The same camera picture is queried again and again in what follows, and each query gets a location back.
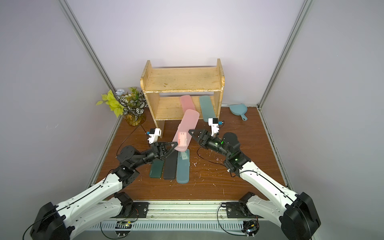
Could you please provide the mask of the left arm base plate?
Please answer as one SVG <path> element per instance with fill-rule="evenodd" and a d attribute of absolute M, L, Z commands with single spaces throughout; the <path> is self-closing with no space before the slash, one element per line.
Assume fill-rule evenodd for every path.
<path fill-rule="evenodd" d="M 128 204 L 127 207 L 123 207 L 115 218 L 144 219 L 147 217 L 149 205 L 149 202 L 133 202 L 132 204 Z"/>

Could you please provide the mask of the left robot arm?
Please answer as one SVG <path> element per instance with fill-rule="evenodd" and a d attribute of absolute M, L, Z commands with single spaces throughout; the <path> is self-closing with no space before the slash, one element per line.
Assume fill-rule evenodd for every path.
<path fill-rule="evenodd" d="M 133 146 L 122 148 L 120 165 L 80 194 L 57 205 L 42 206 L 35 222 L 28 227 L 34 240 L 72 240 L 88 228 L 112 217 L 135 218 L 133 200 L 122 192 L 138 176 L 138 168 L 162 160 L 174 152 L 176 142 L 156 142 L 146 151 Z"/>

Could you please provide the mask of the dark green pencil case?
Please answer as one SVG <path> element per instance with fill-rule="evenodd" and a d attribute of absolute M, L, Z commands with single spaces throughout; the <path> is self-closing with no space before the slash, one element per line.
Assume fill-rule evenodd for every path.
<path fill-rule="evenodd" d="M 152 163 L 149 177 L 153 179 L 160 179 L 162 177 L 164 163 L 164 160 L 155 159 Z"/>

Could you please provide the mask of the teal pencil case shelf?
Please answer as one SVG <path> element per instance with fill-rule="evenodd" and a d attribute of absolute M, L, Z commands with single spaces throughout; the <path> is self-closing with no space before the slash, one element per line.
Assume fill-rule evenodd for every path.
<path fill-rule="evenodd" d="M 214 106 L 210 96 L 200 96 L 200 107 L 203 114 L 203 120 L 208 122 L 210 118 L 216 118 Z"/>

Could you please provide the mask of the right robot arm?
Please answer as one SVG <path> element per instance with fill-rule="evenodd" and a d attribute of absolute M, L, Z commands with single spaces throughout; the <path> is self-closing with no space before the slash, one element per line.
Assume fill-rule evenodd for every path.
<path fill-rule="evenodd" d="M 207 130 L 189 130 L 203 148 L 225 157 L 224 166 L 233 177 L 239 177 L 259 190 L 267 199 L 254 195 L 245 199 L 246 209 L 277 226 L 289 240 L 310 240 L 321 226 L 313 199 L 305 192 L 298 194 L 263 172 L 241 150 L 236 134 L 228 132 L 222 138 Z"/>

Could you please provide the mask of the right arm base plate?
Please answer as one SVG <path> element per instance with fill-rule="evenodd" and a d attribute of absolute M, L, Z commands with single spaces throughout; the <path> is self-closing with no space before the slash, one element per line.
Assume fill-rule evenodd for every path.
<path fill-rule="evenodd" d="M 225 207 L 227 218 L 229 219 L 256 219 L 246 205 L 239 202 L 226 202 L 222 204 Z"/>

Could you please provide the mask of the pink pencil case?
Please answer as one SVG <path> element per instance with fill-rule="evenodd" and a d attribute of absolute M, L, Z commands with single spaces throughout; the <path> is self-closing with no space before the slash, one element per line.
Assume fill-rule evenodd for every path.
<path fill-rule="evenodd" d="M 188 149 L 192 139 L 192 136 L 189 134 L 189 130 L 194 130 L 196 128 L 199 117 L 199 112 L 191 109 L 186 110 L 173 138 L 173 142 L 178 143 L 175 147 L 176 151 L 185 152 Z"/>
<path fill-rule="evenodd" d="M 181 103 L 184 114 L 186 113 L 187 110 L 193 110 L 193 111 L 196 110 L 192 96 L 190 95 L 181 96 L 180 103 Z"/>

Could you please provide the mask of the black pencil case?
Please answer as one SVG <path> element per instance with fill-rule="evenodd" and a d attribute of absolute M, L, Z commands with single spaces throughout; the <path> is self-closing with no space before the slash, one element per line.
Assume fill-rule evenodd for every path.
<path fill-rule="evenodd" d="M 165 159 L 163 170 L 164 180 L 174 180 L 177 174 L 178 151 L 174 151 Z"/>

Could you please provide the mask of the light teal large pencil case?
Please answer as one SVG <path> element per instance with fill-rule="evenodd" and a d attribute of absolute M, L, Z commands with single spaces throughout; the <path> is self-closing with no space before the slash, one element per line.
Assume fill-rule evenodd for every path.
<path fill-rule="evenodd" d="M 190 150 L 178 152 L 177 161 L 177 182 L 187 184 L 190 179 Z"/>

